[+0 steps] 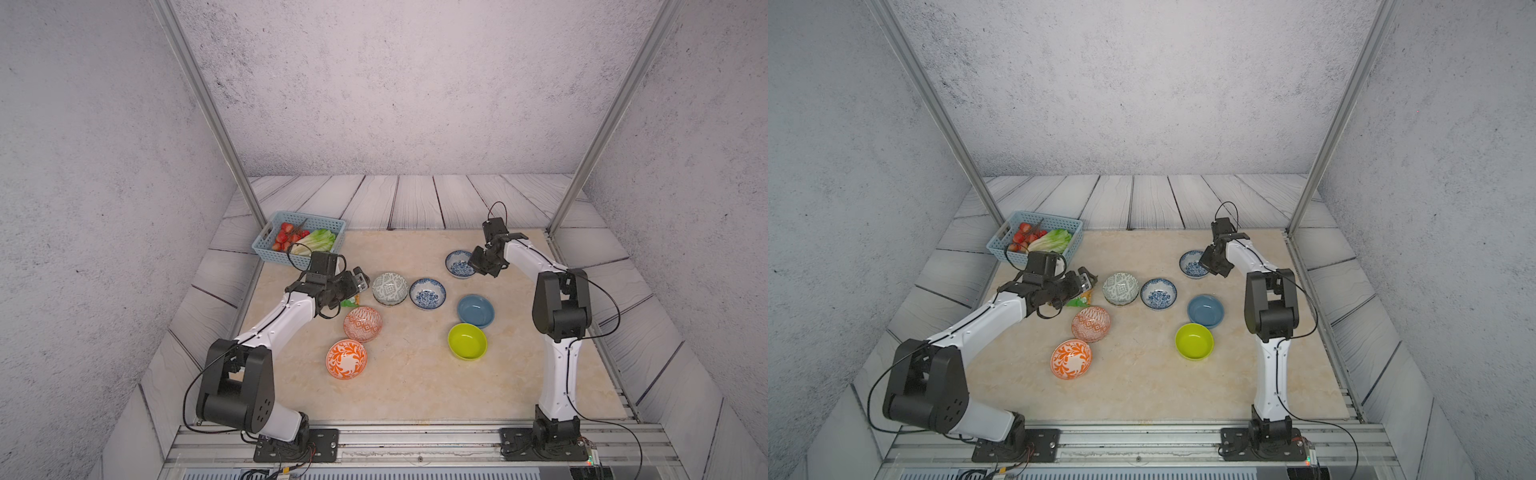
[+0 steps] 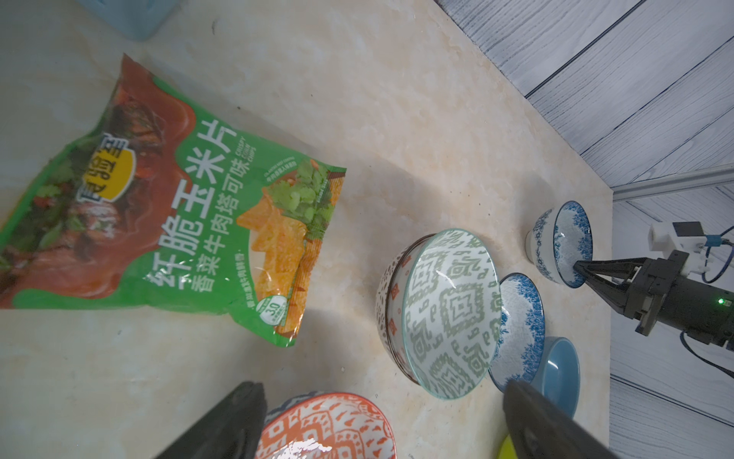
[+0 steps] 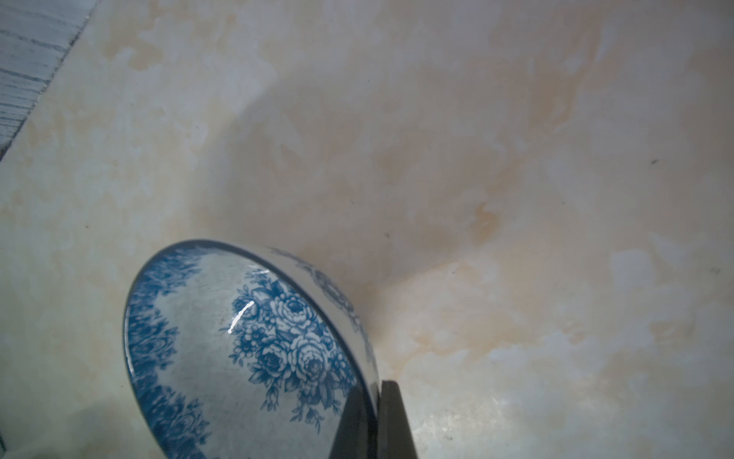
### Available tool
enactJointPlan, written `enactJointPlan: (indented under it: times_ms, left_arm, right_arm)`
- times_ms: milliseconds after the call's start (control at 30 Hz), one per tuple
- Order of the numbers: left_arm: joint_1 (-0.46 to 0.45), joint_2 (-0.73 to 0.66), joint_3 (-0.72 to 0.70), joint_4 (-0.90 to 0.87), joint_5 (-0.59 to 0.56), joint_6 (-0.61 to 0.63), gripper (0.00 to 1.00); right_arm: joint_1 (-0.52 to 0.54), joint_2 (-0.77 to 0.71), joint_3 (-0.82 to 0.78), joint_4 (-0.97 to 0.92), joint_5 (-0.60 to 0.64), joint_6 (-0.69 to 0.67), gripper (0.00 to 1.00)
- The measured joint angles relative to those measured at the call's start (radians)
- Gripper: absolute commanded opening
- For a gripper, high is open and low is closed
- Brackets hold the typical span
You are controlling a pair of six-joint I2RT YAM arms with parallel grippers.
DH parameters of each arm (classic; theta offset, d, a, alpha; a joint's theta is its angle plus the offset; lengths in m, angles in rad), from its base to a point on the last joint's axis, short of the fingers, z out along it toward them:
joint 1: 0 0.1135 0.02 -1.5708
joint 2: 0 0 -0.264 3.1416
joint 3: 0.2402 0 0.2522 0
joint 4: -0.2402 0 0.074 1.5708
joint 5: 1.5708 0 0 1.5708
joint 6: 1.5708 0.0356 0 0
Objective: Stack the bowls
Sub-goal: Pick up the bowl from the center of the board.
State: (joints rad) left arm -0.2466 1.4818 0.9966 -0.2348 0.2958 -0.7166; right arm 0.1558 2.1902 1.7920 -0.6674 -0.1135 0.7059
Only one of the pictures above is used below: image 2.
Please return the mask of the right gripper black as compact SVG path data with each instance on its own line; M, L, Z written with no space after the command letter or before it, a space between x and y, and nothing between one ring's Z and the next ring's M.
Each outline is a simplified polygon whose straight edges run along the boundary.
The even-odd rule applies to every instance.
M662 323L703 344L733 348L733 293L682 274L687 255L667 259L579 260L573 270L617 313L631 313L648 336Z

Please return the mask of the brown lattice pattern bowl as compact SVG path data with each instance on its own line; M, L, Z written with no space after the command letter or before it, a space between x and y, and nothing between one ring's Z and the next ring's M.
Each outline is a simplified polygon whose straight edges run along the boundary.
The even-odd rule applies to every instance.
M403 331L401 330L404 289L408 275L415 264L415 256L421 252L433 236L435 236L435 233L419 238L389 263L380 278L376 295L375 310L378 334L382 340L382 345L391 360L399 367L401 373L414 384L419 382L407 361L403 346Z

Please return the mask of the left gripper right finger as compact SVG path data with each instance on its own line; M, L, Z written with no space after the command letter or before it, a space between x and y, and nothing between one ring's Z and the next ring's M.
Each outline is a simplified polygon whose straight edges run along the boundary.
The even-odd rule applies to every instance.
M508 383L503 409L518 458L617 458L527 382Z

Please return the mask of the red diamond pattern bowl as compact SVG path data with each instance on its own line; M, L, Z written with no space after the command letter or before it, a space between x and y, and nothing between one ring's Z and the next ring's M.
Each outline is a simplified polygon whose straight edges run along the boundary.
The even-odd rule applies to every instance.
M313 391L288 399L266 417L257 458L396 458L393 430L368 399Z

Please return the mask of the blue floral bowl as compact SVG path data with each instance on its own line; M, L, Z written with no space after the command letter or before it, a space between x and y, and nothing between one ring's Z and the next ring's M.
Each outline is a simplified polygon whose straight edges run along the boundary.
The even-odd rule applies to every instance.
M504 392L510 381L533 381L544 353L546 321L543 301L529 277L511 273L500 282L500 290L500 339L489 366L489 377Z
M591 261L594 253L586 210L577 201L546 210L527 233L525 250L543 277L572 289L580 288L585 277L573 266L577 261Z

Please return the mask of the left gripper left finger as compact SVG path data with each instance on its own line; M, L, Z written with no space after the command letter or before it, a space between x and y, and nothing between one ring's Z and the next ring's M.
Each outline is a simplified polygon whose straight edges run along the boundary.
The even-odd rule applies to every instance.
M157 458L254 458L267 413L263 384L242 382Z

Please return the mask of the plain blue shallow bowl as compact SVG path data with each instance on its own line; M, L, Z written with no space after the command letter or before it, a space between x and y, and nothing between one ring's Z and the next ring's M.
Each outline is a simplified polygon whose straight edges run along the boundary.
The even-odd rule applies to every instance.
M580 363L573 343L547 337L539 369L531 385L562 412L573 418L580 395Z

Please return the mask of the green geometric pattern bowl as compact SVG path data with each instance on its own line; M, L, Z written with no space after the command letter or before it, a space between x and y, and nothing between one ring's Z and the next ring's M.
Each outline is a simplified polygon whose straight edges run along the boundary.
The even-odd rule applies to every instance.
M484 242L465 229L428 238L410 262L401 341L419 385L442 400L468 395L489 374L502 296Z

